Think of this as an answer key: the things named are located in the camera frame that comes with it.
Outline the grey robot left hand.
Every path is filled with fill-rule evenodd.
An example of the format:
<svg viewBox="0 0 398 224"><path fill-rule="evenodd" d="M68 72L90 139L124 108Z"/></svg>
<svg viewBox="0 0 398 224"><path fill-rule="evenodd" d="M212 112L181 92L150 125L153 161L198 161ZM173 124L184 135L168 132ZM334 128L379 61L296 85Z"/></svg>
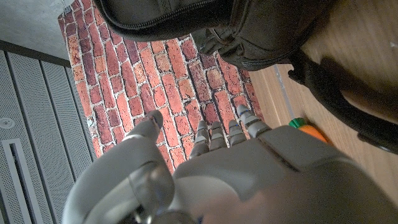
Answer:
<svg viewBox="0 0 398 224"><path fill-rule="evenodd" d="M221 127L198 124L190 158L170 171L148 113L73 186L64 223L396 223L397 205L348 156L245 106Z"/></svg>

